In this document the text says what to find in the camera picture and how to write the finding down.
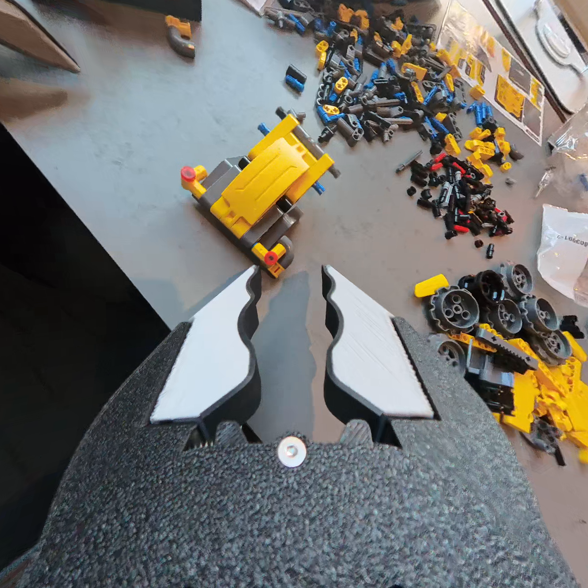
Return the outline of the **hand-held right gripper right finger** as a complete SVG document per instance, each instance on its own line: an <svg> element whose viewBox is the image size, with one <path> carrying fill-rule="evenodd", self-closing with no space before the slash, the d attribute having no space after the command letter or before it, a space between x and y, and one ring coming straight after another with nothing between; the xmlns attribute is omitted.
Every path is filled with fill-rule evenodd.
<svg viewBox="0 0 588 588"><path fill-rule="evenodd" d="M348 424L383 433L391 420L433 420L436 410L393 322L394 316L332 265L322 266L325 325L332 335L324 399Z"/></svg>

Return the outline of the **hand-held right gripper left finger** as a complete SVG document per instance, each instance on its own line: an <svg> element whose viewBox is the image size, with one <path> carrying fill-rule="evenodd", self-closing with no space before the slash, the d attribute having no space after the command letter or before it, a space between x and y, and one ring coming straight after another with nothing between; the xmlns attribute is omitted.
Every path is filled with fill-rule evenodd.
<svg viewBox="0 0 588 588"><path fill-rule="evenodd" d="M252 337L261 292L261 269L253 265L193 315L151 425L196 423L216 430L221 422L243 425L254 415L261 377Z"/></svg>

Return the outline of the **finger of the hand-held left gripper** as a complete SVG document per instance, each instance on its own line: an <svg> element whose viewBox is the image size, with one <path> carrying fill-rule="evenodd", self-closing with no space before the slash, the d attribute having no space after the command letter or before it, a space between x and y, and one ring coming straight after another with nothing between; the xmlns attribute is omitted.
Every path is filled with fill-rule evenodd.
<svg viewBox="0 0 588 588"><path fill-rule="evenodd" d="M47 118L67 102L68 92L60 87L1 78L1 123L35 116Z"/></svg>
<svg viewBox="0 0 588 588"><path fill-rule="evenodd" d="M1 1L1 45L78 74L80 67L49 30L32 1Z"/></svg>

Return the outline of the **yellow panel vehicle assembly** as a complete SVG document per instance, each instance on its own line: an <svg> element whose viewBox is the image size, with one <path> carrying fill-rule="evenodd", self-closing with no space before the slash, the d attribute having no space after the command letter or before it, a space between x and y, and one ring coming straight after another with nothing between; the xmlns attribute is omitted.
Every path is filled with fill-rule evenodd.
<svg viewBox="0 0 588 588"><path fill-rule="evenodd" d="M280 122L261 124L262 140L247 155L225 158L212 172L180 170L181 186L210 223L274 279L286 270L278 264L284 249L274 247L302 217L298 201L310 189L324 192L325 173L341 174L295 111L279 107L276 114Z"/></svg>

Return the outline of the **grey desk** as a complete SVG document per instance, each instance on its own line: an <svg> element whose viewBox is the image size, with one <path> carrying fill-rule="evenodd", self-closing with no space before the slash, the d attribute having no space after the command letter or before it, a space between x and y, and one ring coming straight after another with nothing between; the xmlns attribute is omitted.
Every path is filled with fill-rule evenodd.
<svg viewBox="0 0 588 588"><path fill-rule="evenodd" d="M41 7L82 70L4 58L24 81L68 92L54 115L7 127L158 315L180 326L85 435L21 584L578 587L504 430L401 319L424 328L413 283L487 265L472 237L445 240L442 220L406 195L394 168L420 142L409 133L391 146L332 140L342 177L305 195L292 267L263 278L262 402L251 425L265 442L185 450L195 423L148 423L189 320L247 265L180 188L180 167L211 172L244 155L278 106L305 111L315 135L310 88L296 99L281 81L289 63L310 75L314 50L238 2L212 1L190 63L170 50L157 15L101 9L105 27ZM372 433L330 413L323 265L393 314L435 419Z"/></svg>

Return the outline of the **yellow wedge panel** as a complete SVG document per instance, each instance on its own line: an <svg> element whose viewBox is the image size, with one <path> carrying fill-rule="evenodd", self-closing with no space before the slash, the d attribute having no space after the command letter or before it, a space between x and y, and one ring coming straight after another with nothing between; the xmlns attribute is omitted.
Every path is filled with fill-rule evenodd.
<svg viewBox="0 0 588 588"><path fill-rule="evenodd" d="M444 274L434 275L426 280L418 282L414 287L414 295L416 298L425 298L434 295L442 288L450 286L447 277Z"/></svg>

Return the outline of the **wheeled yellow black chassis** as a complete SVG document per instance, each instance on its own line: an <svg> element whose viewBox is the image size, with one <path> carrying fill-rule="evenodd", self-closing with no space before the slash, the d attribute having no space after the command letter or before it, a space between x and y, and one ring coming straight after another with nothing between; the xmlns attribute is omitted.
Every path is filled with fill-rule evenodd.
<svg viewBox="0 0 588 588"><path fill-rule="evenodd" d="M577 317L534 294L530 270L503 263L419 298L429 341L499 424L565 465L560 442L587 464L587 353Z"/></svg>

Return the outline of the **grey axle beam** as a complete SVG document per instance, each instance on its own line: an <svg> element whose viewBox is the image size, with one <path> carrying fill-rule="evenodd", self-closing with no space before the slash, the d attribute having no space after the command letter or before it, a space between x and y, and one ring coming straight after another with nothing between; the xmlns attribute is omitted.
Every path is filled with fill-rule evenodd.
<svg viewBox="0 0 588 588"><path fill-rule="evenodd" d="M396 174L400 174L402 173L406 168L409 168L416 160L418 160L418 158L422 155L423 150L420 149L418 151L416 151L415 153L411 154L409 157L407 157L402 163L400 163L395 170Z"/></svg>

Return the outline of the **pile of small building pieces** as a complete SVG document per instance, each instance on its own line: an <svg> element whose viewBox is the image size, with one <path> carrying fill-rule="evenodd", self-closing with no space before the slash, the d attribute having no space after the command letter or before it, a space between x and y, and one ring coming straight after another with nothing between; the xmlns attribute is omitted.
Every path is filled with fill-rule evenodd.
<svg viewBox="0 0 588 588"><path fill-rule="evenodd" d="M323 127L336 124L350 147L388 143L397 130L414 130L429 145L429 160L422 154L405 169L406 193L443 220L445 239L469 233L482 247L483 232L512 233L514 219L492 197L492 165L509 172L523 155L489 103L471 95L467 103L467 83L434 43L436 25L401 9L374 14L370 1L268 1L261 14L276 29L313 34Z"/></svg>

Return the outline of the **small clear plastic bag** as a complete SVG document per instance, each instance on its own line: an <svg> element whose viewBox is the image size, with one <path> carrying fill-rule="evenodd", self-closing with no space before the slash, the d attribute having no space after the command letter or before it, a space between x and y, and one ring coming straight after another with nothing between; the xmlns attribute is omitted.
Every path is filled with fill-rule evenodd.
<svg viewBox="0 0 588 588"><path fill-rule="evenodd" d="M553 187L567 200L578 202L587 211L587 104L548 137L547 167L539 181L535 198Z"/></svg>

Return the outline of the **yellow black sticker sheet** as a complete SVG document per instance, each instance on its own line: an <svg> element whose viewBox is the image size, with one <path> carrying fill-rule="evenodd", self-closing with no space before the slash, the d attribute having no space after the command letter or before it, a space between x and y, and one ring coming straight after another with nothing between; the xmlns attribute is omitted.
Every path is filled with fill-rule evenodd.
<svg viewBox="0 0 588 588"><path fill-rule="evenodd" d="M450 1L436 47L471 88L535 143L542 143L545 87L499 40L496 24L481 24L466 1Z"/></svg>

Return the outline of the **white flat device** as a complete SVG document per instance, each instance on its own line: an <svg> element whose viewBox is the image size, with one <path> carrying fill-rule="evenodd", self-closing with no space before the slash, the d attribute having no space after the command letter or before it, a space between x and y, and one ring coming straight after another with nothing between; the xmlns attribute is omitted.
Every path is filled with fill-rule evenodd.
<svg viewBox="0 0 588 588"><path fill-rule="evenodd" d="M587 32L567 1L494 1L506 26L567 115L587 102Z"/></svg>

